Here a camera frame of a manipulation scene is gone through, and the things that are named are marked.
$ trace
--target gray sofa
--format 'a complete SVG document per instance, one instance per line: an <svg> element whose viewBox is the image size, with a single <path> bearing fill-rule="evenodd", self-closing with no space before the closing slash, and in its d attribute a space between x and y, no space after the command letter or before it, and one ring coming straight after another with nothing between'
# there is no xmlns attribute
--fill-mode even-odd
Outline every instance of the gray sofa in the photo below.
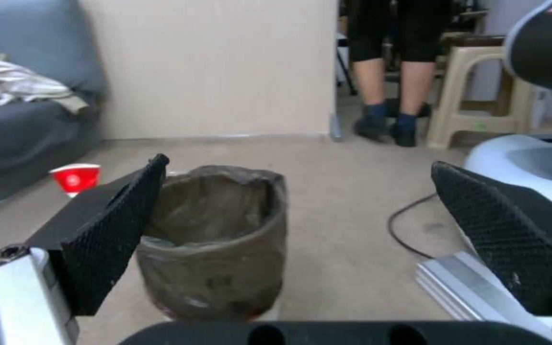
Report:
<svg viewBox="0 0 552 345"><path fill-rule="evenodd" d="M0 0L0 53L70 87L90 105L80 116L53 101L0 106L0 200L101 142L105 78L78 0Z"/></svg>

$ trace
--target black shoe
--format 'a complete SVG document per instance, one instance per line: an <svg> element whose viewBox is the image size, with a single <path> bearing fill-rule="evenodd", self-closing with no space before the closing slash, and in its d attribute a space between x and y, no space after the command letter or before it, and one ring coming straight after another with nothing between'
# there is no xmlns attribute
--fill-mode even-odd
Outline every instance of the black shoe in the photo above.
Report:
<svg viewBox="0 0 552 345"><path fill-rule="evenodd" d="M385 118L376 119L367 115L363 115L353 125L353 131L356 135L377 142L383 142L383 136L387 134L386 128Z"/></svg>
<svg viewBox="0 0 552 345"><path fill-rule="evenodd" d="M390 134L395 140L397 146L414 147L416 146L416 129L402 131L397 124L393 124L390 128Z"/></svg>

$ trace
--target plastic bag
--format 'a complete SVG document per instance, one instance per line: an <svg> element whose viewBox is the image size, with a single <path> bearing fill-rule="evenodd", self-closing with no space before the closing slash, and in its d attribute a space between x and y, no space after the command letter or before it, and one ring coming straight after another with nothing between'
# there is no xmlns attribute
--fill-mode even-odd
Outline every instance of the plastic bag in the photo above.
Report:
<svg viewBox="0 0 552 345"><path fill-rule="evenodd" d="M167 177L138 246L149 297L183 320L249 320L272 307L286 259L282 175L204 166Z"/></svg>

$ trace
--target white cloth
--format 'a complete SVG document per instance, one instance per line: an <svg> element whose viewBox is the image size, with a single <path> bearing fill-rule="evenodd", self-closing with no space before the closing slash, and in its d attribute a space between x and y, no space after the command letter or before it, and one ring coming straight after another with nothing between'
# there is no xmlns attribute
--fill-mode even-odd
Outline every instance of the white cloth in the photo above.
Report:
<svg viewBox="0 0 552 345"><path fill-rule="evenodd" d="M78 114L88 105L59 81L55 81L5 61L0 54L0 105L14 100L31 102L35 100L53 100Z"/></svg>

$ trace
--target bolt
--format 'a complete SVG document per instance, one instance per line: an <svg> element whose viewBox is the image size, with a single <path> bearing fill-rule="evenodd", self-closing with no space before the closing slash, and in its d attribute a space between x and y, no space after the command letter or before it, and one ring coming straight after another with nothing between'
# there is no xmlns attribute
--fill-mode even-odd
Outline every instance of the bolt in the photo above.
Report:
<svg viewBox="0 0 552 345"><path fill-rule="evenodd" d="M17 258L29 255L31 251L24 244L10 244L0 249L0 266L13 262Z"/></svg>

